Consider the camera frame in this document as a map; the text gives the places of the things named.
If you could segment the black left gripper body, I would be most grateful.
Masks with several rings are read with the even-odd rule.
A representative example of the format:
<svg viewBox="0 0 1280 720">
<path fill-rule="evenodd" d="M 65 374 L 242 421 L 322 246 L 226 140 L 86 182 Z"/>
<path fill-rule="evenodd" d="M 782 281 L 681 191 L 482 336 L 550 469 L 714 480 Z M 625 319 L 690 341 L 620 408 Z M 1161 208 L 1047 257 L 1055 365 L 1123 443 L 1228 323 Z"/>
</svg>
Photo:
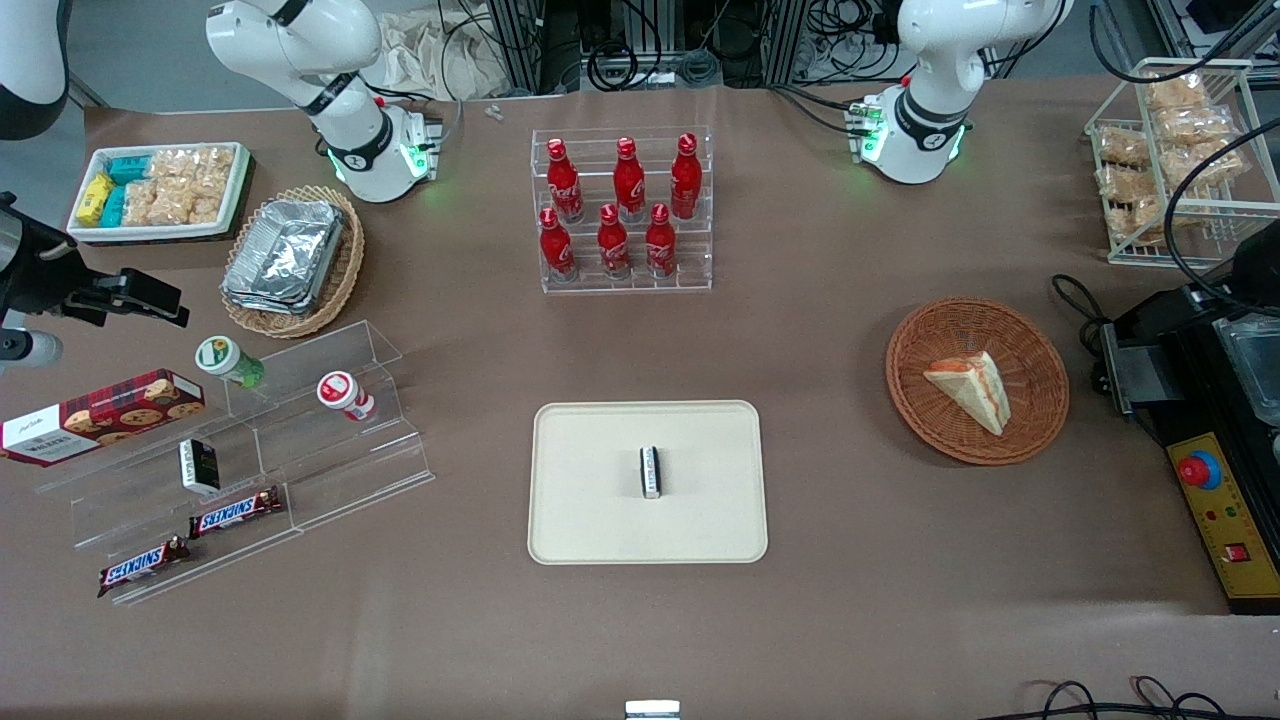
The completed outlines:
<svg viewBox="0 0 1280 720">
<path fill-rule="evenodd" d="M 1234 296 L 1257 307 L 1279 307 L 1279 220 L 1270 222 L 1238 246 Z"/>
</svg>

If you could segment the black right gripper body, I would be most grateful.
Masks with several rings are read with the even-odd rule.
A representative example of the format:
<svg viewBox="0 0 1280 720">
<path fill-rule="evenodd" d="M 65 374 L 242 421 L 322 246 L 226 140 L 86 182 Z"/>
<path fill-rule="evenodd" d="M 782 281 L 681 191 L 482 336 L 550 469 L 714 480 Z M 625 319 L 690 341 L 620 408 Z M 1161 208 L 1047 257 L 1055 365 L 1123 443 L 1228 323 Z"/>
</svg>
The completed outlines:
<svg viewBox="0 0 1280 720">
<path fill-rule="evenodd" d="M 96 311 L 68 309 L 67 301 L 90 287 L 90 269 L 76 241 L 14 208 L 17 196 L 1 193 L 1 318 L 51 314 L 96 323 Z"/>
</svg>

